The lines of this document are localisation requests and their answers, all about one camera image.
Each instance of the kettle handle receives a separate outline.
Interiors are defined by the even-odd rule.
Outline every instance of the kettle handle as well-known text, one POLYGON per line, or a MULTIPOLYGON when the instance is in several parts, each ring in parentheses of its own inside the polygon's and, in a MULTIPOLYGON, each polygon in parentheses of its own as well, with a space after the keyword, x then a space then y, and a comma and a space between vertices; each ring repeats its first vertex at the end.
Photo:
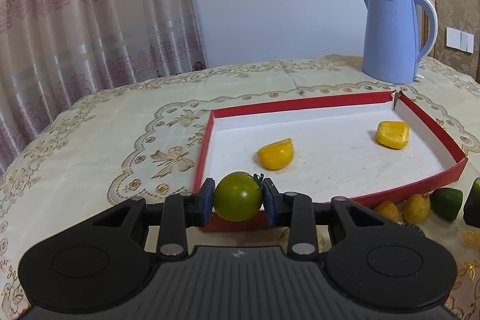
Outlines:
POLYGON ((417 56, 417 63, 423 59, 430 51, 434 48, 435 42, 437 40, 438 34, 438 16, 435 10, 435 5, 432 0, 413 0, 415 4, 418 4, 422 7, 427 13, 429 20, 429 30, 428 30, 428 40, 420 50, 417 56))

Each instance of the silver screw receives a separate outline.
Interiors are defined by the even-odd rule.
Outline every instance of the silver screw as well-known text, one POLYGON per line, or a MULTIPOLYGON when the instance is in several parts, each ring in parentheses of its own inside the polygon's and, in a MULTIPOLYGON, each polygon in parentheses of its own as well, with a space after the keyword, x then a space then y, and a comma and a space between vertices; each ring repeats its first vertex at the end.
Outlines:
POLYGON ((160 252, 167 256, 180 255, 184 251, 184 248, 180 244, 168 243, 160 247, 160 252))
POLYGON ((298 255, 310 255, 315 252, 315 246, 310 243, 296 243, 292 246, 292 251, 298 255))

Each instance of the floral tablecloth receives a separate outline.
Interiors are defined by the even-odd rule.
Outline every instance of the floral tablecloth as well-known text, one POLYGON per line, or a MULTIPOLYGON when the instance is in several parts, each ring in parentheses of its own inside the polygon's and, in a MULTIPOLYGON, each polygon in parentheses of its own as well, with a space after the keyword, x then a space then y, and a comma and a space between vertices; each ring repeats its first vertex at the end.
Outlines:
MULTIPOLYGON (((361 60, 330 55, 232 65, 82 98, 1 178, 0 319, 16 318, 28 307, 16 270, 30 246, 126 198, 140 195, 148 202, 162 202, 190 190, 210 110, 391 89, 363 74, 361 60)), ((466 195, 480 176, 480 85, 432 58, 423 60, 421 68, 425 79, 401 88, 468 154, 462 177, 452 185, 466 195)), ((478 318, 478 232, 460 218, 447 224, 432 214, 422 228, 458 263, 457 283, 446 305, 462 319, 478 318)), ((264 245, 276 243, 281 233, 203 233, 190 228, 188 239, 190 247, 264 245)))

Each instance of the yellow pepper piece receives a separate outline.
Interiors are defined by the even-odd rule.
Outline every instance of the yellow pepper piece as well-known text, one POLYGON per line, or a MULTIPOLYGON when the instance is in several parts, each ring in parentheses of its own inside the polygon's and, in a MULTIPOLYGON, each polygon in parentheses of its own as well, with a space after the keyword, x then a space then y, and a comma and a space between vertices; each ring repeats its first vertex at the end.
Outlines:
POLYGON ((266 170, 280 170, 289 165, 293 159, 292 139, 265 145, 258 150, 257 155, 266 170))
POLYGON ((403 121, 382 121, 378 124, 375 139, 386 147, 401 150, 409 142, 409 124, 403 121))

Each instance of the white wall switch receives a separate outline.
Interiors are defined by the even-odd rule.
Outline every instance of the white wall switch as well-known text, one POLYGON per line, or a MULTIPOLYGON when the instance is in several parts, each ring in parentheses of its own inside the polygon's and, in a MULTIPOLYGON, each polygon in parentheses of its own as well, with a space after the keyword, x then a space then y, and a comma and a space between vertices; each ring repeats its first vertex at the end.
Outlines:
POLYGON ((457 29, 447 28, 446 30, 446 46, 450 48, 460 49, 461 32, 457 29))
POLYGON ((466 45, 467 46, 466 50, 468 53, 473 53, 473 44, 475 41, 475 36, 471 33, 468 33, 467 39, 468 39, 468 44, 466 45))
POLYGON ((469 43, 468 35, 466 31, 460 32, 460 51, 466 52, 469 43))

